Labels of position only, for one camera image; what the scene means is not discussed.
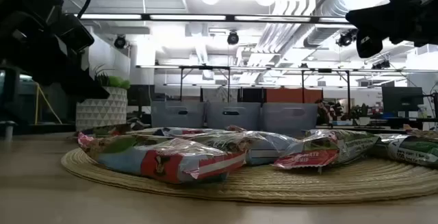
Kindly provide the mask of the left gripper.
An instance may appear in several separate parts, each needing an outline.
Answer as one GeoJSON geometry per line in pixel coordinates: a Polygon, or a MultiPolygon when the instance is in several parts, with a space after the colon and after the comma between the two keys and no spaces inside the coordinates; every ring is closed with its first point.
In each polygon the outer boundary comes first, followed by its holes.
{"type": "Polygon", "coordinates": [[[62,5],[62,0],[1,0],[1,57],[40,84],[60,83],[79,100],[107,99],[108,91],[61,50],[58,38],[76,52],[94,43],[74,14],[61,15],[62,5]]]}

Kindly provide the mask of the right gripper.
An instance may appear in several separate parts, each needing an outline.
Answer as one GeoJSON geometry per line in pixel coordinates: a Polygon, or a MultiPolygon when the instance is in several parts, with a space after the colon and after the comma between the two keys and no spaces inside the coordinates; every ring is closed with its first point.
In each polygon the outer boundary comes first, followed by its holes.
{"type": "Polygon", "coordinates": [[[437,0],[390,0],[385,5],[351,10],[345,19],[362,33],[356,40],[360,58],[370,58],[383,49],[382,39],[371,36],[390,36],[394,43],[405,40],[416,47],[437,44],[437,0]],[[394,5],[398,31],[390,36],[394,32],[394,5]]]}

